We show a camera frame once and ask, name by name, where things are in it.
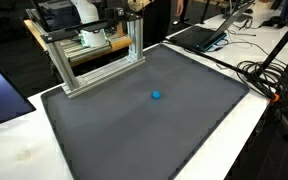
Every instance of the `black tray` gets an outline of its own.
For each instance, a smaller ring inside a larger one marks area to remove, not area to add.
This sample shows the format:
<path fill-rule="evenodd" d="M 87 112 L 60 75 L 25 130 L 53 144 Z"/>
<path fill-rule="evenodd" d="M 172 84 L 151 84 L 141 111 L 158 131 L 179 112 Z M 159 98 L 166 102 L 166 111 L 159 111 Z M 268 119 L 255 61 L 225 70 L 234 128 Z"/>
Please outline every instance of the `black tray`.
<path fill-rule="evenodd" d="M 161 45 L 146 63 L 69 100 L 42 101 L 75 179 L 173 179 L 249 88 Z M 161 92 L 154 100 L 151 93 Z"/>

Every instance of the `floor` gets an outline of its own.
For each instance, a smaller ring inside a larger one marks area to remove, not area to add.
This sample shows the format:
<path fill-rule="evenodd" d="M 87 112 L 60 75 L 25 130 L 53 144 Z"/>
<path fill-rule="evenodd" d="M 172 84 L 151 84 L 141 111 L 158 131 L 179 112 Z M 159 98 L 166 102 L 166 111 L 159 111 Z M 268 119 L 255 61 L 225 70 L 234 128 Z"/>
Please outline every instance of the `floor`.
<path fill-rule="evenodd" d="M 175 13 L 175 1 L 172 6 L 172 21 L 178 20 Z M 30 4 L 20 4 L 17 17 L 23 14 Z M 191 23 L 200 21 L 204 4 L 194 2 L 187 10 L 187 17 Z M 207 18 L 219 14 L 215 6 L 210 6 Z M 47 58 L 40 51 L 38 45 L 26 35 L 24 28 L 18 22 L 9 26 L 0 24 L 0 66 L 8 73 L 10 79 L 27 96 L 46 90 L 56 85 Z M 170 24 L 169 34 L 185 28 L 173 29 Z M 262 132 L 248 147 L 244 147 L 227 179 L 237 180 L 288 180 L 288 142 L 284 140 L 286 134 L 279 123 L 268 120 Z"/>

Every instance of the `black laptop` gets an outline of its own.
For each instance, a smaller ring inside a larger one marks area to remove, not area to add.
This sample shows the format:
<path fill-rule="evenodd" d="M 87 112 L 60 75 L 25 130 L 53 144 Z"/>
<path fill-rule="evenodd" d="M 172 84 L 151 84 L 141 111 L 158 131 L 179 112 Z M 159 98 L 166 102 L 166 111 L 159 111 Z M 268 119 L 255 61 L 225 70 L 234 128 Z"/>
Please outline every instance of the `black laptop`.
<path fill-rule="evenodd" d="M 216 31 L 199 26 L 192 26 L 172 36 L 170 41 L 186 49 L 207 52 L 214 44 L 226 37 L 225 31 L 253 2 L 254 0 L 249 0 L 247 3 L 245 3 L 245 0 L 237 0 L 233 12 Z"/>

